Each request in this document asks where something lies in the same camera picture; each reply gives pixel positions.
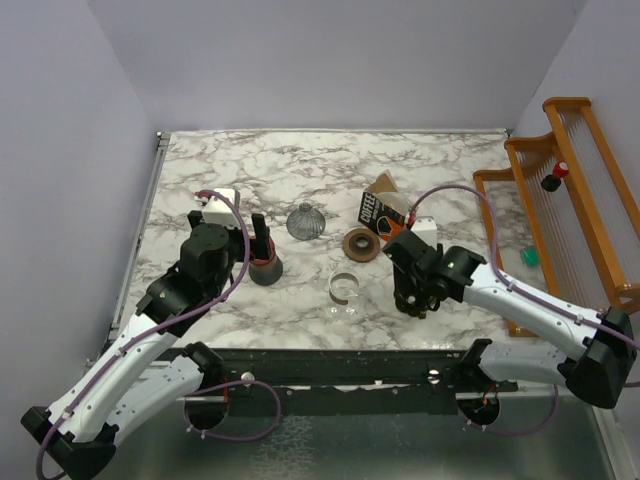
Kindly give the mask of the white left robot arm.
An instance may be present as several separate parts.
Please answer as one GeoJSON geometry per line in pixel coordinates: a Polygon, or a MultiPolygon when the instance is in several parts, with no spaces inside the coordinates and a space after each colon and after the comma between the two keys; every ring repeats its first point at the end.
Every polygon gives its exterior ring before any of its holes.
{"type": "Polygon", "coordinates": [[[139,378],[193,324],[239,286],[232,270],[248,270],[251,240],[238,208],[192,211],[192,230],[177,262],[152,282],[136,312],[109,349],[62,397],[34,406],[22,426],[39,444],[35,475],[44,459],[59,477],[93,479],[135,430],[184,395],[230,387],[222,360],[205,344],[187,345],[163,370],[139,378]]]}

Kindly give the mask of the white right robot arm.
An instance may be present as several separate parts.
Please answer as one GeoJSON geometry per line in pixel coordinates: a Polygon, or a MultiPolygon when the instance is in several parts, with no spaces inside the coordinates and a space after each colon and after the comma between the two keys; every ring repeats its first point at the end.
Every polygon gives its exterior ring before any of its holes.
{"type": "Polygon", "coordinates": [[[514,321],[540,338],[538,345],[521,347],[475,341],[459,367],[467,389],[524,380],[564,386],[599,408],[616,406],[639,349],[628,314],[563,301],[505,275],[479,254],[429,246],[410,230],[383,252],[393,264],[394,295],[410,313],[453,300],[514,321]]]}

